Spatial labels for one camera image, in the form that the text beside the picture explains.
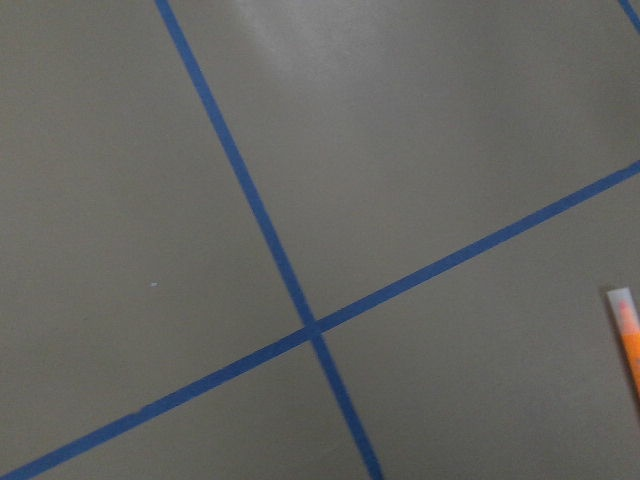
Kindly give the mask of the blue tape line lengthwise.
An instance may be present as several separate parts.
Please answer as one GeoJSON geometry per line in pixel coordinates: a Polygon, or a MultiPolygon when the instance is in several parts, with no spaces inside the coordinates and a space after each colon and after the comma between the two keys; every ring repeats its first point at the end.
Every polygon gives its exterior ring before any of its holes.
{"type": "Polygon", "coordinates": [[[251,177],[246,162],[236,145],[235,139],[224,119],[184,31],[179,24],[178,18],[168,1],[158,1],[156,6],[258,224],[273,261],[275,262],[280,278],[286,287],[288,296],[300,319],[307,341],[313,348],[316,359],[345,420],[368,477],[371,479],[382,479],[384,477],[383,470],[371,440],[356,411],[347,387],[339,373],[334,357],[324,339],[295,270],[260,196],[259,190],[251,177]]]}

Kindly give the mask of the blue tape line crosswise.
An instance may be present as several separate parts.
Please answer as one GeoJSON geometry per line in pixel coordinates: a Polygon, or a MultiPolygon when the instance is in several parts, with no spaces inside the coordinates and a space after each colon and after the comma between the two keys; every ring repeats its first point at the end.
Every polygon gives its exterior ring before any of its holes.
{"type": "MultiPolygon", "coordinates": [[[[316,322],[325,333],[337,326],[421,285],[486,251],[574,208],[602,192],[639,173],[637,161],[541,208],[533,213],[475,241],[463,248],[396,280],[373,293],[331,313],[316,322]]],[[[114,420],[78,439],[75,439],[35,460],[22,465],[2,477],[4,479],[33,479],[89,450],[104,444],[146,422],[149,422],[246,372],[311,341],[305,329],[299,329],[268,344],[178,390],[169,393],[140,409],[114,420]]]]}

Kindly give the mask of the orange highlighter pen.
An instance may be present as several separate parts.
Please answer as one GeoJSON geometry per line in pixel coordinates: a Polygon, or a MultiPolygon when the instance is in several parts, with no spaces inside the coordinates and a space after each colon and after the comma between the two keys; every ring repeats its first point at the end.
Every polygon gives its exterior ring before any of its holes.
{"type": "Polygon", "coordinates": [[[622,342],[636,395],[639,395],[639,316],[628,287],[608,290],[606,297],[612,309],[622,342]]]}

